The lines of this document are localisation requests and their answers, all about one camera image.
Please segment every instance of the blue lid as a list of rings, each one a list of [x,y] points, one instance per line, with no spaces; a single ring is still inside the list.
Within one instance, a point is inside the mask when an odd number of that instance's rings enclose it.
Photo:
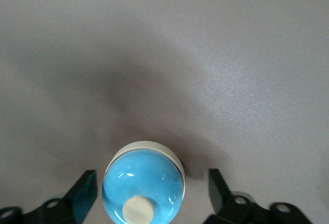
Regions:
[[[108,169],[103,184],[103,203],[117,224],[127,224],[124,204],[135,196],[146,198],[153,206],[150,224],[169,223],[176,216],[183,196],[181,175],[166,156],[150,150],[128,152]]]

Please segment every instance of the gray surface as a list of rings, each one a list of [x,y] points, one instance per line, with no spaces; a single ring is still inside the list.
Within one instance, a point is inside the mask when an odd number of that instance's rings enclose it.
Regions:
[[[0,0],[0,207],[102,175],[127,143],[188,169],[173,223],[211,213],[206,169],[260,205],[329,219],[328,0]],[[86,223],[110,223],[99,197]]]

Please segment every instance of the black bracket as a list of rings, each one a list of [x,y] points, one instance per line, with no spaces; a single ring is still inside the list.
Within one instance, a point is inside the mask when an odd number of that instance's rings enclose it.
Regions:
[[[233,195],[218,169],[209,170],[209,196],[215,214],[204,224],[312,224],[296,206],[276,202],[269,210]]]
[[[54,198],[22,214],[18,207],[0,210],[0,224],[81,224],[97,198],[96,171],[86,171],[63,198]]]

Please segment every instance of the blue dome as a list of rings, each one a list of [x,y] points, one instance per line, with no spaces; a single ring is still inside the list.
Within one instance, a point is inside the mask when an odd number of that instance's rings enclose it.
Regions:
[[[181,175],[166,156],[150,150],[128,152],[108,169],[103,202],[116,224],[126,224],[122,208],[134,196],[145,197],[153,206],[150,224],[169,223],[176,216],[183,196]]]

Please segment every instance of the round container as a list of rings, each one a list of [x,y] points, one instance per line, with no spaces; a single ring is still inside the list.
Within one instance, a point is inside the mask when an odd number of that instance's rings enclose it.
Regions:
[[[178,157],[162,144],[128,144],[109,163],[103,183],[105,210],[116,224],[167,224],[185,193]]]

